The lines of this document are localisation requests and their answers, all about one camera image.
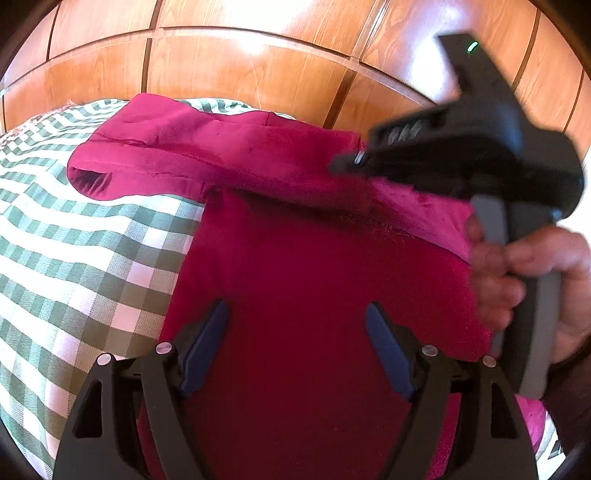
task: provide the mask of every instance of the blue plastic piece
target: blue plastic piece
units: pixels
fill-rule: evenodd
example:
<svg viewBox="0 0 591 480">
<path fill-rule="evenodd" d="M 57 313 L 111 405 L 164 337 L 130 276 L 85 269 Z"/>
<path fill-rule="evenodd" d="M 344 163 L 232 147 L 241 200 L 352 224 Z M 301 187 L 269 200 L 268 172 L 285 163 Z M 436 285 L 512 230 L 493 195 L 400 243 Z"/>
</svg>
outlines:
<svg viewBox="0 0 591 480">
<path fill-rule="evenodd" d="M 412 364 L 390 330 L 387 319 L 373 303 L 365 312 L 365 328 L 392 390 L 411 401 L 416 392 L 412 382 Z"/>
<path fill-rule="evenodd" d="M 191 396 L 202 388 L 226 333 L 229 313 L 228 304 L 224 301 L 218 302 L 182 359 L 180 365 L 182 380 L 178 391 L 183 398 Z"/>
</svg>

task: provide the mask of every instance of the wood paneling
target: wood paneling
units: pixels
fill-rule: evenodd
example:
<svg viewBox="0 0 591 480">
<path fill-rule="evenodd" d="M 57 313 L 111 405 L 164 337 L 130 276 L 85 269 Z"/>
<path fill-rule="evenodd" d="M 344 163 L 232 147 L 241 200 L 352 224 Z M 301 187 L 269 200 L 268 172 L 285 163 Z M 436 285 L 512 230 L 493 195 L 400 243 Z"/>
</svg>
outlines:
<svg viewBox="0 0 591 480">
<path fill-rule="evenodd" d="M 172 98 L 221 97 L 289 113 L 322 125 L 345 67 L 312 53 L 241 40 L 165 37 L 154 40 L 148 92 Z"/>
<path fill-rule="evenodd" d="M 456 94 L 455 78 L 434 36 L 471 30 L 511 83 L 535 12 L 528 0 L 391 1 L 362 60 L 436 102 L 449 100 Z"/>
<path fill-rule="evenodd" d="M 584 158 L 591 146 L 591 80 L 587 74 L 566 133 L 577 147 L 579 157 Z"/>
<path fill-rule="evenodd" d="M 63 0 L 50 57 L 101 38 L 146 30 L 156 0 Z"/>
<path fill-rule="evenodd" d="M 423 107 L 404 95 L 358 74 L 335 123 L 337 130 L 352 130 L 367 138 L 368 129 Z"/>
<path fill-rule="evenodd" d="M 26 72 L 45 62 L 47 59 L 47 49 L 49 48 L 49 36 L 51 34 L 53 20 L 56 17 L 56 11 L 57 7 L 41 20 L 35 27 L 35 30 L 25 40 L 25 43 L 22 44 L 22 47 L 18 50 L 17 55 L 14 57 L 4 76 L 6 85 L 11 84 L 25 75 Z"/>
<path fill-rule="evenodd" d="M 583 67 L 545 15 L 516 95 L 530 120 L 546 128 L 564 129 L 573 110 Z"/>
<path fill-rule="evenodd" d="M 374 0 L 166 0 L 162 27 L 265 31 L 350 55 Z"/>
<path fill-rule="evenodd" d="M 0 135 L 6 133 L 6 125 L 4 125 L 4 97 L 0 99 Z"/>
<path fill-rule="evenodd" d="M 33 70 L 5 95 L 7 128 L 54 108 L 139 93 L 146 40 L 91 49 Z"/>
</svg>

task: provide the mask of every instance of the metal rivet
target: metal rivet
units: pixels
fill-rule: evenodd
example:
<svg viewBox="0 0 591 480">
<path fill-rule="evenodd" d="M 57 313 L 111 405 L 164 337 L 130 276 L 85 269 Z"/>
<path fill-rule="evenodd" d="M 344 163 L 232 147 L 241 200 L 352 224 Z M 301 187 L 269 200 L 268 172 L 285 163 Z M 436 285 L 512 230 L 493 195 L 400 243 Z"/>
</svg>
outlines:
<svg viewBox="0 0 591 480">
<path fill-rule="evenodd" d="M 355 157 L 355 161 L 353 163 L 355 163 L 355 165 L 359 165 L 361 163 L 361 161 L 363 160 L 364 155 L 365 155 L 365 152 L 359 152 L 357 154 L 357 156 Z"/>
<path fill-rule="evenodd" d="M 439 353 L 439 350 L 437 350 L 435 345 L 425 345 L 423 348 L 421 348 L 421 351 L 423 352 L 424 356 L 437 356 Z"/>
<path fill-rule="evenodd" d="M 96 363 L 98 363 L 102 367 L 104 365 L 107 365 L 108 363 L 110 363 L 110 361 L 111 361 L 111 354 L 110 353 L 102 353 L 96 359 Z"/>
<path fill-rule="evenodd" d="M 495 368 L 496 367 L 496 358 L 492 355 L 485 355 L 482 357 L 482 363 L 485 364 L 488 368 Z"/>
<path fill-rule="evenodd" d="M 173 349 L 173 344 L 170 342 L 162 342 L 156 345 L 156 353 L 159 355 L 166 355 Z"/>
</svg>

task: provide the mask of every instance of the pink fabric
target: pink fabric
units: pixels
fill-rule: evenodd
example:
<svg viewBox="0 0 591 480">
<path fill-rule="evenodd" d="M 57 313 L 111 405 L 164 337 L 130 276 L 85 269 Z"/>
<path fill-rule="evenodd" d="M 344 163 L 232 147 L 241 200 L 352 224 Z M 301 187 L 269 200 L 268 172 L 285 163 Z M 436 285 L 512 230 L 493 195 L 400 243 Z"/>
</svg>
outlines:
<svg viewBox="0 0 591 480">
<path fill-rule="evenodd" d="M 160 339 L 174 338 L 215 298 L 229 302 L 206 385 L 183 407 L 219 480 L 376 477 L 408 406 L 364 331 L 370 301 L 448 355 L 487 351 L 491 335 L 476 318 L 461 260 L 468 207 L 327 175 L 334 154 L 359 146 L 355 134 L 270 113 L 220 117 L 141 95 L 72 155 L 69 179 L 93 198 L 207 200 Z M 457 401 L 430 478 L 449 457 Z M 543 407 L 520 406 L 539 443 Z M 140 426 L 150 471 L 162 478 Z"/>
<path fill-rule="evenodd" d="M 142 93 L 76 148 L 67 176 L 76 190 L 95 200 L 173 193 L 204 201 L 214 185 L 245 189 L 376 219 L 467 260 L 468 204 L 383 180 L 329 175 L 335 154 L 362 147 L 352 132 L 269 112 L 203 113 Z"/>
</svg>

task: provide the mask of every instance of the wooden wall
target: wooden wall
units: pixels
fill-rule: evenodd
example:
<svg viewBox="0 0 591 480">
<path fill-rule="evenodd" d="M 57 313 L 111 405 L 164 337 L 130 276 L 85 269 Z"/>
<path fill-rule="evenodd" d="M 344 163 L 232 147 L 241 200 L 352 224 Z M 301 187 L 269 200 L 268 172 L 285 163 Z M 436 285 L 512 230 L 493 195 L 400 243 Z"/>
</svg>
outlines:
<svg viewBox="0 0 591 480">
<path fill-rule="evenodd" d="M 371 125 L 457 96 L 434 40 L 472 30 L 531 118 L 591 144 L 591 82 L 528 0 L 63 0 L 4 77 L 6 128 L 68 102 L 215 96 Z"/>
</svg>

